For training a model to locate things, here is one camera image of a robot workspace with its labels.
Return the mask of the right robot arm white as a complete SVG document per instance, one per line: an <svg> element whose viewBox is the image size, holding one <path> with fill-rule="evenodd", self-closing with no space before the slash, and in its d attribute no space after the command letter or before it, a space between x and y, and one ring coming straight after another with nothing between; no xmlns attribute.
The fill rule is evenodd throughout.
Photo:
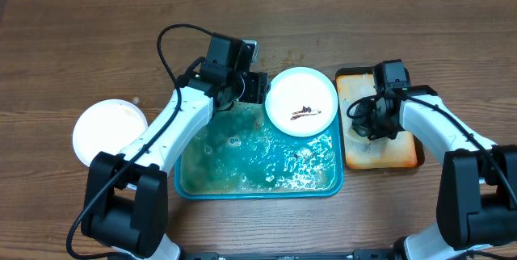
<svg viewBox="0 0 517 260"><path fill-rule="evenodd" d="M376 93L347 108L369 140L415 136L441 161L436 222L397 240L384 259L495 258L488 249L516 240L516 147L498 145L458 119L427 85L414 86L402 61L369 69Z"/></svg>

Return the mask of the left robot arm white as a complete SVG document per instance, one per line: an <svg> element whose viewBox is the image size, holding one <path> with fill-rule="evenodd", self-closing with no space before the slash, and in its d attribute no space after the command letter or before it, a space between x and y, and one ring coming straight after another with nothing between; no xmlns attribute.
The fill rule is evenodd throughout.
<svg viewBox="0 0 517 260"><path fill-rule="evenodd" d="M84 208L69 231L110 247L107 259L177 259L166 235L167 178L193 136L236 101L262 104L266 73L252 72L254 40L213 33L208 53L174 79L161 114L116 155L100 152L89 167Z"/></svg>

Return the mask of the white plate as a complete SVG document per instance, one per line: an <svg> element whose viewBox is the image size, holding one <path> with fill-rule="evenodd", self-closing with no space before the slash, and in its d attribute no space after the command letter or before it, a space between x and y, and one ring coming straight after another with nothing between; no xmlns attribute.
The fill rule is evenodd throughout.
<svg viewBox="0 0 517 260"><path fill-rule="evenodd" d="M314 136L334 121L338 96L325 74L308 67L295 67L273 78L265 110L281 132L295 137Z"/></svg>
<svg viewBox="0 0 517 260"><path fill-rule="evenodd" d="M116 155L148 127L141 110L121 99L108 99L86 109L72 133L72 145L79 161L89 167L99 152Z"/></svg>

